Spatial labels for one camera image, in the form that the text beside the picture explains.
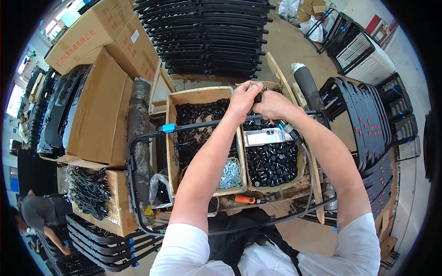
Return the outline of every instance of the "white t-shirt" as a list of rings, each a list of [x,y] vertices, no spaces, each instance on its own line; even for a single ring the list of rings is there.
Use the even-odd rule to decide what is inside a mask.
[[[150,276],[225,276],[234,275],[222,261],[210,261],[207,235],[195,226],[174,223],[167,227],[160,252]],[[365,214],[338,233],[332,257],[301,252],[297,256],[299,269],[306,275],[377,275],[381,249],[371,213]],[[238,263],[242,276],[298,275],[290,257],[277,246],[266,242],[247,247]]]

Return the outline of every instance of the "blue plastic clip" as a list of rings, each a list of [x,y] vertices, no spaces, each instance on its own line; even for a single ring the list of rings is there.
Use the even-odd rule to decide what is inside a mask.
[[[171,133],[175,130],[175,124],[167,124],[163,125],[163,132],[164,133]]]

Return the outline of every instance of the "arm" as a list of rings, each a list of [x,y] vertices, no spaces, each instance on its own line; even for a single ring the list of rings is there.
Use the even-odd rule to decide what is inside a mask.
[[[245,121],[255,96],[262,90],[261,83],[247,81],[234,91],[221,122],[186,170],[176,193],[169,224],[185,223],[208,233],[207,208],[219,185],[233,136]]]
[[[338,231],[356,218],[371,213],[370,201],[353,157],[329,129],[313,120],[283,95],[265,91],[253,111],[269,119],[284,119],[298,130],[336,189]]]
[[[64,255],[70,255],[71,250],[69,249],[69,245],[63,246],[60,239],[57,237],[57,235],[55,235],[52,229],[44,226],[43,232],[45,233],[45,236],[48,237]]]

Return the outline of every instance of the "concrete floor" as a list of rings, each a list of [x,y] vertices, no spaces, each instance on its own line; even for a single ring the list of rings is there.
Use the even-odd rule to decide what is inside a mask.
[[[277,0],[272,0],[271,3],[276,6],[278,5]],[[282,73],[288,79],[289,84],[294,81],[290,66],[294,62],[304,63],[310,69],[318,88],[322,87],[329,77],[338,76],[336,68],[327,54],[323,53],[318,55],[314,47],[302,36],[297,27],[279,18],[277,10],[271,11],[269,17],[273,19],[273,22],[265,26],[269,34],[264,35],[264,39],[266,39],[268,43],[262,46],[262,51],[272,54]],[[258,80],[277,81],[267,64],[266,57],[262,57],[261,60],[263,61],[261,65],[262,70],[256,73],[259,76]],[[174,80],[174,83],[178,91],[224,85],[216,82],[184,82],[182,80]],[[332,128],[333,132],[343,140],[349,150],[354,151],[354,138],[348,116],[344,114],[338,117],[332,123]],[[287,215],[289,208],[289,203],[285,202],[278,206],[266,205],[264,210],[269,215],[280,217]],[[281,232],[284,240],[299,251],[308,251],[324,256],[333,255],[337,233],[334,232],[330,226],[296,218],[277,224],[277,228]],[[128,268],[119,273],[108,272],[107,274],[118,274],[118,276],[148,275],[155,257],[156,253],[151,254],[143,258],[139,262],[140,265],[136,268]]]

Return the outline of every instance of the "black cable bundle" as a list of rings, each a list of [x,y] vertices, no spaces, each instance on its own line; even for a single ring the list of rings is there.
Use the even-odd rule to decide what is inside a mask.
[[[112,200],[107,185],[106,170],[88,172],[78,166],[68,166],[66,176],[72,188],[68,197],[84,214],[91,214],[98,220],[107,217],[106,202]]]

